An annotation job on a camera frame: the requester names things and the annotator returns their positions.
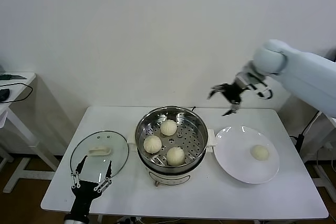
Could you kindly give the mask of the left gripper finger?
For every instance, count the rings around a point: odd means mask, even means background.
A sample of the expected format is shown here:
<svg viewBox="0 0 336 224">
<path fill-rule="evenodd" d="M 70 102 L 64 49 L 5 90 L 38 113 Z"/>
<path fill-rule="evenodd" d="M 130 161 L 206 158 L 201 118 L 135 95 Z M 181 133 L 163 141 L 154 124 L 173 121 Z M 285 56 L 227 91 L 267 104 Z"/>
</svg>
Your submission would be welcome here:
<svg viewBox="0 0 336 224">
<path fill-rule="evenodd" d="M 112 184 L 112 160 L 110 160 L 105 179 L 94 188 L 94 191 L 105 191 Z"/>
<path fill-rule="evenodd" d="M 72 185 L 71 185 L 72 189 L 80 188 L 79 175 L 81 174 L 86 158 L 87 155 L 85 155 L 83 159 L 78 164 L 75 165 L 74 169 L 71 169 L 70 176 L 72 178 Z"/>
</svg>

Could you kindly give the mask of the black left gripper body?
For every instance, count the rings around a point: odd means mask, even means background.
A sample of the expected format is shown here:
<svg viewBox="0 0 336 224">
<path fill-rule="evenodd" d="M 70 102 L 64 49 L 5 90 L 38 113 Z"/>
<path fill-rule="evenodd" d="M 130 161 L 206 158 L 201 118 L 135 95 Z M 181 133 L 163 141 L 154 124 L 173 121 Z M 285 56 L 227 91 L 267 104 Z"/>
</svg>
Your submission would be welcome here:
<svg viewBox="0 0 336 224">
<path fill-rule="evenodd" d="M 72 192 L 75 196 L 75 201 L 71 208 L 72 214 L 88 215 L 91 203 L 94 199 L 101 196 L 98 190 L 95 190 L 99 183 L 89 182 L 86 180 L 79 181 L 79 187 L 75 186 Z"/>
</svg>

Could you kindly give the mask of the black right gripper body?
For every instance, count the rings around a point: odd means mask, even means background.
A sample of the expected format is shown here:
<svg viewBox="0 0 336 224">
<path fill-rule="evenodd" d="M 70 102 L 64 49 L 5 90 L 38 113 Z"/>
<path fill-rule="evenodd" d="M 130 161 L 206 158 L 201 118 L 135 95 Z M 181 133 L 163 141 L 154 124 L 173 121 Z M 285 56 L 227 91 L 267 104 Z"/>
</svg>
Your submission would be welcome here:
<svg viewBox="0 0 336 224">
<path fill-rule="evenodd" d="M 241 102 L 241 94 L 246 89 L 241 87 L 236 81 L 232 84 L 229 84 L 226 89 L 226 98 L 229 102 Z"/>
</svg>

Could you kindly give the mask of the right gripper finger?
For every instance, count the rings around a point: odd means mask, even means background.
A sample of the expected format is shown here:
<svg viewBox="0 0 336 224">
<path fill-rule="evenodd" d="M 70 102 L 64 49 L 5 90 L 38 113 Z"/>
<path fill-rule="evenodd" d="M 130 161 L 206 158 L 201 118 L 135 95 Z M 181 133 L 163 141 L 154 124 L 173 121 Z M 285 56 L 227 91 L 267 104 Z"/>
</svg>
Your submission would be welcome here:
<svg viewBox="0 0 336 224">
<path fill-rule="evenodd" d="M 226 93 L 228 87 L 229 87 L 228 83 L 223 83 L 223 84 L 219 84 L 219 85 L 215 85 L 215 86 L 211 87 L 211 90 L 210 90 L 209 95 L 208 95 L 208 99 L 211 99 L 212 96 L 214 96 L 216 93 L 220 93 L 221 95 L 226 97 L 225 93 Z"/>
<path fill-rule="evenodd" d="M 240 103 L 236 102 L 236 101 L 232 101 L 231 105 L 230 105 L 230 109 L 228 111 L 226 111 L 223 116 L 227 116 L 227 115 L 231 115 L 231 114 L 235 114 L 238 112 L 240 108 Z"/>
</svg>

